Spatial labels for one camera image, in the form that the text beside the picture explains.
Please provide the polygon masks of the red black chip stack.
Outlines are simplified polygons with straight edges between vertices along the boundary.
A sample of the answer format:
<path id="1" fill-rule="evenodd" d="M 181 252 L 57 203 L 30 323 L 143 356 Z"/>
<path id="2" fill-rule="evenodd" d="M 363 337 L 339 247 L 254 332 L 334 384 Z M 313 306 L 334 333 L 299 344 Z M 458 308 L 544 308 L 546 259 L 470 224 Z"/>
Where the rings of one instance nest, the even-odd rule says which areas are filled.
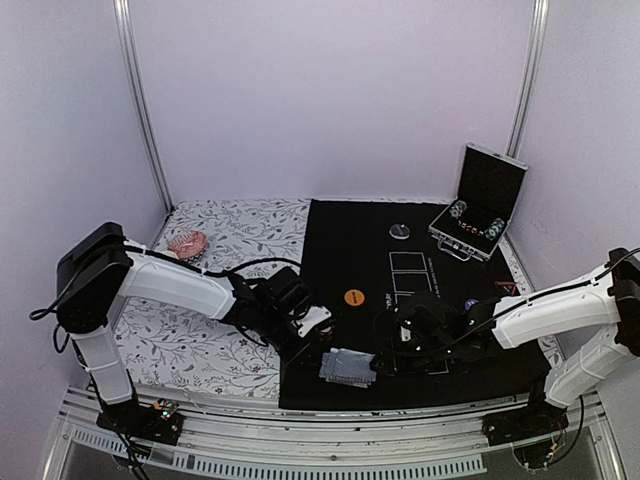
<path id="1" fill-rule="evenodd" d="M 333 326 L 327 326 L 319 330 L 319 339 L 321 341 L 330 341 L 333 338 L 333 335 L 334 335 Z"/>

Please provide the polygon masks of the triangular all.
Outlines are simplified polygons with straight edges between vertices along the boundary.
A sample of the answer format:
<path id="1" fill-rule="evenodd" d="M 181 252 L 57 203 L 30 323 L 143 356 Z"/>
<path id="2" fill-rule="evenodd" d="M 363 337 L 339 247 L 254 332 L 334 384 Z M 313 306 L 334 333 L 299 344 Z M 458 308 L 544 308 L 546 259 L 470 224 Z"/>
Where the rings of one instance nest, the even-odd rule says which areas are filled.
<path id="1" fill-rule="evenodd" d="M 502 297 L 519 296 L 519 287 L 515 282 L 495 282 L 495 287 L 499 290 Z"/>

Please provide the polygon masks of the blue card deck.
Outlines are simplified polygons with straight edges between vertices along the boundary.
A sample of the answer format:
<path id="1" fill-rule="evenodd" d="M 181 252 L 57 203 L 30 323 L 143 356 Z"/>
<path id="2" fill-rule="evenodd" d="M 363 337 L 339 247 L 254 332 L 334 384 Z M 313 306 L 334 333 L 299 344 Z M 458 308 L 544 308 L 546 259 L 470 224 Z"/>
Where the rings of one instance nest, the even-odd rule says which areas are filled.
<path id="1" fill-rule="evenodd" d="M 377 379 L 371 368 L 374 355 L 349 349 L 331 348 L 322 355 L 318 377 L 327 382 L 368 388 Z"/>

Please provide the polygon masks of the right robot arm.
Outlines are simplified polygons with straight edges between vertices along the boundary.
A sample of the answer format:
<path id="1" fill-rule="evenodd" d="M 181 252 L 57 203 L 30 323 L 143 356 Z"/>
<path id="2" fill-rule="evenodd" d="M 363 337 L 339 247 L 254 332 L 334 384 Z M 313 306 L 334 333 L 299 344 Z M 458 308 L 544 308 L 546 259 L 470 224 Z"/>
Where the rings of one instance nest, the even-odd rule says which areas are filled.
<path id="1" fill-rule="evenodd" d="M 598 332 L 569 359 L 551 368 L 541 393 L 517 415 L 517 427 L 537 436 L 556 409 L 570 406 L 609 374 L 639 355 L 639 252 L 616 248 L 608 261 L 573 281 L 456 309 L 420 291 L 379 312 L 380 343 L 370 366 L 384 375 L 425 373 L 443 361 L 473 362 L 492 345 L 502 350 L 576 329 Z"/>

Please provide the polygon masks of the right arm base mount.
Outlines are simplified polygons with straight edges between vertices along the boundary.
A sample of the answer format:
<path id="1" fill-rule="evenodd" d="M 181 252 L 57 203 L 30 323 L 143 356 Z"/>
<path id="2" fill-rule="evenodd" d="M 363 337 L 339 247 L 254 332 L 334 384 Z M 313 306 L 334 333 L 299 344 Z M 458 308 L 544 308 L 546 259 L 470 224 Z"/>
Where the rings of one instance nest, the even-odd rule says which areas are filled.
<path id="1" fill-rule="evenodd" d="M 568 425 L 566 407 L 556 407 L 545 400 L 532 400 L 517 409 L 485 415 L 482 433 L 490 446 L 528 441 L 528 444 L 513 447 L 512 454 L 521 467 L 537 470 L 552 463 L 560 441 L 547 439 L 531 443 L 530 440 L 550 434 L 563 438 Z"/>

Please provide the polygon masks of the black dealer button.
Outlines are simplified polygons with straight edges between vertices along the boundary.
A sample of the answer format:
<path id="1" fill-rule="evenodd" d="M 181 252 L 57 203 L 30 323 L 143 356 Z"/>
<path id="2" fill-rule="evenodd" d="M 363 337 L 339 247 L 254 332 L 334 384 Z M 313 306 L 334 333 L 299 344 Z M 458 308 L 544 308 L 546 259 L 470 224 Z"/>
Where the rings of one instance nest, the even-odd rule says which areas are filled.
<path id="1" fill-rule="evenodd" d="M 407 240 L 410 238 L 411 229 L 406 224 L 396 223 L 390 227 L 389 235 L 396 240 Z"/>

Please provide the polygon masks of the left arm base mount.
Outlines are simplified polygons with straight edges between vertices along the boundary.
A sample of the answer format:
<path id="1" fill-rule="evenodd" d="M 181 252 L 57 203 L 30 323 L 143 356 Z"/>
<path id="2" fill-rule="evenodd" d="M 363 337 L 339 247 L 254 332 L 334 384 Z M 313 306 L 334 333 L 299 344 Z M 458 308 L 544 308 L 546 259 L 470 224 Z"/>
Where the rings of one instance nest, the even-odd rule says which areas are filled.
<path id="1" fill-rule="evenodd" d="M 179 412 L 179 404 L 161 398 L 152 405 L 139 402 L 137 392 L 128 400 L 107 404 L 97 395 L 101 411 L 96 425 L 113 431 L 127 439 L 135 438 L 176 446 L 182 433 L 185 417 Z"/>

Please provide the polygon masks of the purple small blind button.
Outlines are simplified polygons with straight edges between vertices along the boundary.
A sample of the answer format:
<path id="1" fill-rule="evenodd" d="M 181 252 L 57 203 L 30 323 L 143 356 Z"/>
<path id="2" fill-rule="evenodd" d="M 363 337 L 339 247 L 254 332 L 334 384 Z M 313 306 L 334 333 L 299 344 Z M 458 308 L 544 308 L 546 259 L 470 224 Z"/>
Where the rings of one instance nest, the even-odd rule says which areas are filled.
<path id="1" fill-rule="evenodd" d="M 474 305 L 478 304 L 479 301 L 476 299 L 468 299 L 465 301 L 464 308 L 466 311 L 469 311 Z"/>

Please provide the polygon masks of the orange big blind button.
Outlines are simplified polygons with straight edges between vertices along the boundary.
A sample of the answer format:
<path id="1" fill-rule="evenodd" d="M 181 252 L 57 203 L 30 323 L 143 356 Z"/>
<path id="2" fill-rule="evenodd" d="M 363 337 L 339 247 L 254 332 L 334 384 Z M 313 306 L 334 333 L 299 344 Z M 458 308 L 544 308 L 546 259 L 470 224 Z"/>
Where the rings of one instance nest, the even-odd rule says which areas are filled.
<path id="1" fill-rule="evenodd" d="M 364 293 L 358 289 L 350 289 L 344 294 L 344 301 L 352 307 L 361 306 L 365 302 L 365 299 Z"/>

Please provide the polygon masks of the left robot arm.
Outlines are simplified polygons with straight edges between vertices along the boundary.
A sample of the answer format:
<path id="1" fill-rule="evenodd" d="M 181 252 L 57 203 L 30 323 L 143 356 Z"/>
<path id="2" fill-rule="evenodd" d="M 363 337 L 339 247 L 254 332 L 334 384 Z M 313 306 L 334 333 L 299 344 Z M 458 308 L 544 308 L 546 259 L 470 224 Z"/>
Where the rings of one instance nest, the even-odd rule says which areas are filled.
<path id="1" fill-rule="evenodd" d="M 246 278 L 243 265 L 210 271 L 128 239 L 106 222 L 57 264 L 56 294 L 31 311 L 32 322 L 52 315 L 79 351 L 111 419 L 128 434 L 148 426 L 146 408 L 134 401 L 135 387 L 108 324 L 113 304 L 151 301 L 194 312 L 250 332 L 289 363 L 303 353 L 313 330 L 330 323 L 298 273 L 299 264 L 278 259 L 267 278 Z"/>

